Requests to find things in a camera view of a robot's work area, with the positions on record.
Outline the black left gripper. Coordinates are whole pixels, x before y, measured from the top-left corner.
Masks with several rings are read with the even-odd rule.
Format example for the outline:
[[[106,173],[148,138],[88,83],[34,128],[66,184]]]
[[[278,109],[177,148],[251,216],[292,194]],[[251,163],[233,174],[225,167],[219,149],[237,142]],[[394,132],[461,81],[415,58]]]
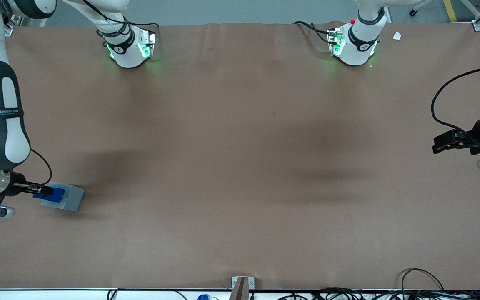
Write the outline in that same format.
[[[460,150],[469,148],[471,155],[480,154],[480,119],[476,121],[469,131],[470,136],[459,130],[449,130],[434,138],[433,154],[439,154],[446,150]]]

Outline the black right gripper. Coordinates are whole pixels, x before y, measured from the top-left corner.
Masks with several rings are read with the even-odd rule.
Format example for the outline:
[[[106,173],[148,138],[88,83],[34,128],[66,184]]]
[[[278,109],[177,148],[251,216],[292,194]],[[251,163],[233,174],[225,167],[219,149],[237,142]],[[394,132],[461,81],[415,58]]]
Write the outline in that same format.
[[[27,182],[25,176],[19,172],[10,172],[10,176],[8,196],[16,196],[23,191],[32,195],[51,196],[55,191],[46,184]]]

